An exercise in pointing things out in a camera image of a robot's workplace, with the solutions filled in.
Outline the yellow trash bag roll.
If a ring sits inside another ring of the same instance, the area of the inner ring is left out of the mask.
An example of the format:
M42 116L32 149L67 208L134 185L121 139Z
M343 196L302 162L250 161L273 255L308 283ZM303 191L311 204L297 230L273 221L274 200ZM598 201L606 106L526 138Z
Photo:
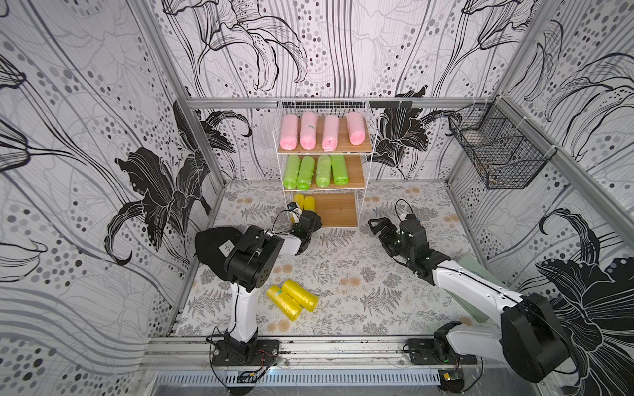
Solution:
M305 196L303 210L304 211L314 211L315 212L315 209L316 209L316 199L315 199L315 197L314 196Z
M299 318L302 307L280 287L272 285L267 290L267 297L272 300L277 308L282 310L282 313L292 322Z
M297 282L289 279L282 284L282 290L295 300L302 308L314 312L320 303L320 298Z
M295 203L296 208L294 209L294 214L292 215L292 223L295 224L299 221L304 205L305 205L305 196L300 193L296 193L293 196L293 202Z

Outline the green trash bag roll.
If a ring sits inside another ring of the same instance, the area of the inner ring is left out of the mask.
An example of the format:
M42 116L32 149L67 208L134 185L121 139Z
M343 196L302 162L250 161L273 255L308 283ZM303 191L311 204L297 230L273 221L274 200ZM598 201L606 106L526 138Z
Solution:
M349 176L345 156L341 154L334 154L330 156L330 160L335 185L348 185Z
M315 160L311 156L305 156L300 163L297 174L297 189L299 191L309 191L315 172Z
M301 159L298 155L288 155L284 175L282 178L283 186L287 190L295 190L297 188L297 178L300 171Z
M315 170L315 184L320 189L330 186L331 180L331 158L329 155L320 155L317 160Z

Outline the pink trash bag roll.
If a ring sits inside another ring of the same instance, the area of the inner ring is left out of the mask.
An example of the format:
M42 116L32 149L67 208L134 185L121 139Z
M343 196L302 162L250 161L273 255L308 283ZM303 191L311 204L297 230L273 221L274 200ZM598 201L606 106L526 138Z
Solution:
M293 114L284 115L280 127L279 145L283 150L291 151L297 147L298 117Z
M304 112L301 116L300 145L304 150L313 150L316 146L318 120L315 112Z
M360 112L348 112L345 116L348 128L348 138L351 145L361 145L366 140L366 126Z
M328 153L336 150L338 146L340 120L336 115L327 115L324 121L322 149Z

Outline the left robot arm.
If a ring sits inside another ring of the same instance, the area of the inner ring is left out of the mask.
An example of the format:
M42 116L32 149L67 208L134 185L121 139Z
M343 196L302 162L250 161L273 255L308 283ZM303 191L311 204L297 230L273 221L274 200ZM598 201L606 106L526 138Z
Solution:
M257 339L256 305L259 289L269 279L279 256L296 256L310 244L313 232L322 227L315 211L303 211L287 232L276 233L258 226L245 232L229 227L221 232L219 251L234 293L234 311L224 336L226 343L245 347Z

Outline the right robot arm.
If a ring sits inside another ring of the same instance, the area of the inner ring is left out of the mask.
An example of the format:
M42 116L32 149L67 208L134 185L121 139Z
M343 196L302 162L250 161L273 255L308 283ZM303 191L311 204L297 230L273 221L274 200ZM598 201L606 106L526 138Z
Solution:
M494 321L495 328L489 330L458 321L437 329L431 350L437 361L457 364L462 356L488 358L538 383L572 357L569 338L543 296L522 295L496 285L431 249L426 229L414 214L407 214L399 225L380 218L370 219L368 226L398 264Z

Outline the green tissue box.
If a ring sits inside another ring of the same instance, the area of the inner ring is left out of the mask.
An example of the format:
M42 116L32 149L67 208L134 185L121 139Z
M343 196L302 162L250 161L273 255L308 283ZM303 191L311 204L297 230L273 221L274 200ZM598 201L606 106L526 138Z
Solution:
M492 300L497 293L482 283L488 282L493 288L502 287L503 283L473 257L465 256L457 261L445 262L444 266L455 270L464 270L471 275L467 277L457 272L451 272L451 282L447 292L457 299L478 322L485 323L490 320L492 323L498 324L500 312L495 308L495 301Z

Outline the black baseball cap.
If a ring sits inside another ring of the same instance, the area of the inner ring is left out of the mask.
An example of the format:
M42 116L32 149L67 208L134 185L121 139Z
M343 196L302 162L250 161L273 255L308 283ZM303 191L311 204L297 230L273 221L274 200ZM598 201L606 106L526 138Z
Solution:
M195 237L196 256L201 264L208 266L223 281L230 281L225 260L228 253L221 252L221 246L227 242L236 245L243 233L234 227L217 227L198 232Z

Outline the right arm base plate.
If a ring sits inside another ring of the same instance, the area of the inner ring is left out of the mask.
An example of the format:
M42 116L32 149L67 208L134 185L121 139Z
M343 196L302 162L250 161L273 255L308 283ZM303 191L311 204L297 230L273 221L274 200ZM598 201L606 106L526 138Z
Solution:
M416 366L444 365L469 366L478 365L479 359L473 355L459 355L439 338L409 338L402 348L410 362Z

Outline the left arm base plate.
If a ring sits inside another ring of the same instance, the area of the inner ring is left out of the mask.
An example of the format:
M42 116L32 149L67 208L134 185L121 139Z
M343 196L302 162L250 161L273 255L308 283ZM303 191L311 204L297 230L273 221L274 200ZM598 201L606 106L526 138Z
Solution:
M216 343L211 353L213 366L227 367L265 367L272 365L278 357L280 341L278 339L256 339L248 343L237 342L233 338Z

